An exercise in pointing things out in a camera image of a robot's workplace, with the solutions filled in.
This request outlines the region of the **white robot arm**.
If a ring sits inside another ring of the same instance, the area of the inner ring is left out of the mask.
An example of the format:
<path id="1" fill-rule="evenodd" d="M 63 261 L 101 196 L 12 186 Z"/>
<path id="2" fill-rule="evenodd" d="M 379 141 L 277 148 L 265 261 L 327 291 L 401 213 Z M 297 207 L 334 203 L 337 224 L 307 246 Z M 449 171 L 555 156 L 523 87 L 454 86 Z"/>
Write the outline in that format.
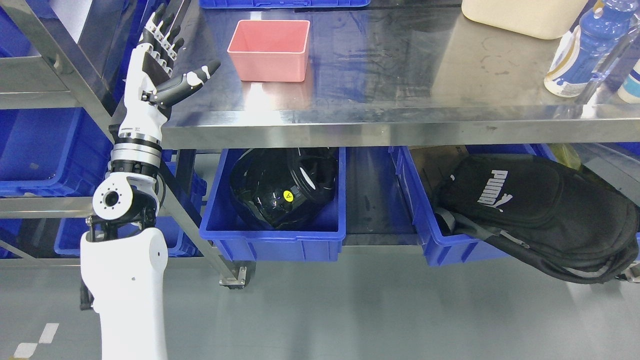
<path id="1" fill-rule="evenodd" d="M 99 315 L 103 360 L 166 360 L 163 274 L 169 253 L 156 228 L 157 137 L 118 135 L 80 240 L 81 278 Z"/>

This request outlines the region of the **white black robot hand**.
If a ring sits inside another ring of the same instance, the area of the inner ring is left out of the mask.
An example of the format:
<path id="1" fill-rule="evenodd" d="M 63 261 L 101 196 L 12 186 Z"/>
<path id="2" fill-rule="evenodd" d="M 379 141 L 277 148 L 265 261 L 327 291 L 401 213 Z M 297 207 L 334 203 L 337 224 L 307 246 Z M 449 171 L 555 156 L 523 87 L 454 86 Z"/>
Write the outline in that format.
<path id="1" fill-rule="evenodd" d="M 176 72 L 175 62 L 185 43 L 178 37 L 180 32 L 180 22 L 166 4 L 146 19 L 128 62 L 123 94 L 126 115 L 119 125 L 119 138 L 159 144 L 172 107 L 198 92 L 221 66 L 214 59 L 190 71 Z"/>

